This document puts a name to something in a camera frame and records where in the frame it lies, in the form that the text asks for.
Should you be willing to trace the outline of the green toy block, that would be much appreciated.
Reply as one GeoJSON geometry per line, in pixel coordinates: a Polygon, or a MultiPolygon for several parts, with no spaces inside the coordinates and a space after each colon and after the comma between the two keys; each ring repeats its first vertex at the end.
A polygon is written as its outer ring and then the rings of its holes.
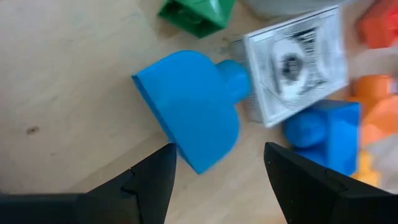
{"type": "Polygon", "coordinates": [[[223,30],[236,0],[165,0],[157,15],[198,38],[223,30]]]}

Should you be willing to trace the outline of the light blue rounded block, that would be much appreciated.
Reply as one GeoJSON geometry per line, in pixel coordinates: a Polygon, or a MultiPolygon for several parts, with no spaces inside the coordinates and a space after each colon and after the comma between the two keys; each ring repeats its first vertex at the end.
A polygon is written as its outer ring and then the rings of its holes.
{"type": "Polygon", "coordinates": [[[182,50],[132,75],[137,89],[180,155],[202,174],[236,144],[235,105],[251,93],[245,69],[234,60],[213,63],[182,50]]]}

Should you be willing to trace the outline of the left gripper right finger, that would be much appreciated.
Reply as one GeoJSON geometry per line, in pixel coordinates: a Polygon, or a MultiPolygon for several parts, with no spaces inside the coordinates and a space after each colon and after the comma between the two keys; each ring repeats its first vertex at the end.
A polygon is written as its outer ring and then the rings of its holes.
{"type": "Polygon", "coordinates": [[[342,193],[366,195],[373,189],[274,142],[265,143],[264,163],[288,224],[330,224],[342,193]]]}

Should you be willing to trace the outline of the orange-red brick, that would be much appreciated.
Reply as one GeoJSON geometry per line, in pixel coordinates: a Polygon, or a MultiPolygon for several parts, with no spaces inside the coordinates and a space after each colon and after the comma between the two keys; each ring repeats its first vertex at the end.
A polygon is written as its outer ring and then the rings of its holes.
{"type": "Polygon", "coordinates": [[[398,0],[375,0],[356,27],[361,42],[369,49],[391,47],[398,41],[398,0]]]}

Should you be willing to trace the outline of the ornate playing card deck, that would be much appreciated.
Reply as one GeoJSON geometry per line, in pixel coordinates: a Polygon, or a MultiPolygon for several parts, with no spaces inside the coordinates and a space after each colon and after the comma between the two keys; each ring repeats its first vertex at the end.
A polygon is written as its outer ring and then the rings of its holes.
{"type": "Polygon", "coordinates": [[[247,71],[251,121],[273,127],[347,86],[337,5],[243,35],[231,55],[247,71]]]}

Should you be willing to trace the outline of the yellow toy block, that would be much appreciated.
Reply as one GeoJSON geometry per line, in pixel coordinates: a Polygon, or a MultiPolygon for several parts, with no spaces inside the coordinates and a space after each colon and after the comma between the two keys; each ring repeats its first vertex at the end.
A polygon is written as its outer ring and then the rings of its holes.
{"type": "Polygon", "coordinates": [[[374,157],[367,150],[361,149],[358,152],[357,169],[351,177],[373,187],[379,187],[381,173],[373,169],[373,160],[374,157]]]}

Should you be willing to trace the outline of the blue toy block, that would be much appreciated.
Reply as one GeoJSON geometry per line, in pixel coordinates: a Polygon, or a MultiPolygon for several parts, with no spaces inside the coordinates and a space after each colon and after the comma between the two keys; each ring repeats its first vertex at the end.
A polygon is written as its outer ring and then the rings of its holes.
{"type": "Polygon", "coordinates": [[[283,122],[283,134],[299,155],[350,176],[357,166],[359,103],[320,100],[283,122]]]}

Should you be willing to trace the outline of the orange toy block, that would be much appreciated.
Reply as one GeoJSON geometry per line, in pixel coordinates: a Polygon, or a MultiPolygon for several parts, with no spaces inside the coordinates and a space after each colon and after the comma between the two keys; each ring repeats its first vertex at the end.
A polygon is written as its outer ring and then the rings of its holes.
{"type": "Polygon", "coordinates": [[[396,79],[387,74],[359,77],[349,101],[361,105],[362,147],[398,132],[398,93],[396,79]]]}

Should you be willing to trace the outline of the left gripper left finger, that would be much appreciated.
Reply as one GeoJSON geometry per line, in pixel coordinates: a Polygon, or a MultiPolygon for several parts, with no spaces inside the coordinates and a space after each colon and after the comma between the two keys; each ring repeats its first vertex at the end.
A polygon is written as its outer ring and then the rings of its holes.
{"type": "Polygon", "coordinates": [[[166,144],[79,199],[79,224],[164,224],[177,147],[166,144]]]}

